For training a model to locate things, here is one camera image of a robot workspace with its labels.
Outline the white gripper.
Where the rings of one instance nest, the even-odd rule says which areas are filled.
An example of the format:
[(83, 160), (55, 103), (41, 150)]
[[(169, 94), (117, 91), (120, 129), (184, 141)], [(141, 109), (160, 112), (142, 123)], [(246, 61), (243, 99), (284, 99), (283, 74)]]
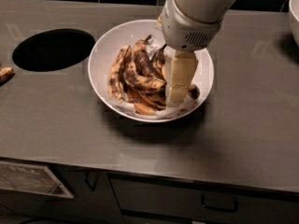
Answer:
[(206, 48), (221, 23), (220, 0), (165, 1), (155, 29), (162, 31), (170, 48), (184, 50), (166, 59), (166, 103), (169, 106), (180, 106), (184, 102), (198, 66), (193, 51)]

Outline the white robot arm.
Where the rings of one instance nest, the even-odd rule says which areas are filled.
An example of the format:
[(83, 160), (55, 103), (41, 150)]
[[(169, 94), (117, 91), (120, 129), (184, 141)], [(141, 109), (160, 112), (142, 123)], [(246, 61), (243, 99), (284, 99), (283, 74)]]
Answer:
[(166, 0), (156, 27), (175, 53), (166, 60), (166, 103), (184, 102), (198, 66), (195, 52), (208, 46), (236, 0)]

